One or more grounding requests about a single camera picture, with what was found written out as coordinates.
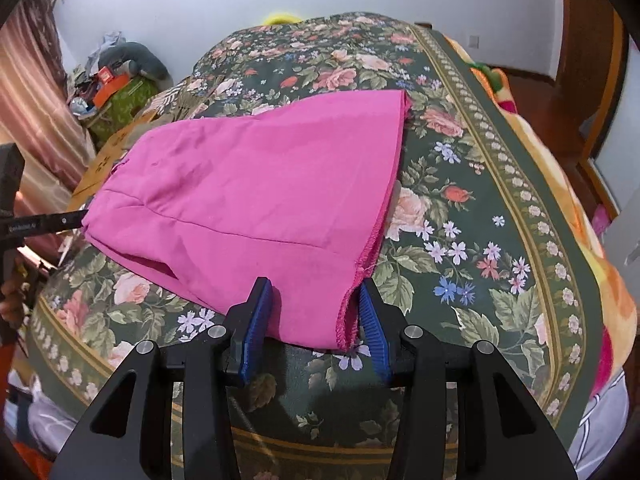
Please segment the person's left hand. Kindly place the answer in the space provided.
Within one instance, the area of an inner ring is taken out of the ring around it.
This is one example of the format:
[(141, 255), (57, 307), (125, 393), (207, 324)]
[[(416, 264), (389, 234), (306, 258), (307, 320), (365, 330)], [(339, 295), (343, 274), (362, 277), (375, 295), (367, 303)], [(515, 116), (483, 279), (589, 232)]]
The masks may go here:
[(22, 325), (24, 320), (23, 278), (16, 274), (1, 285), (0, 314), (3, 321), (16, 330)]

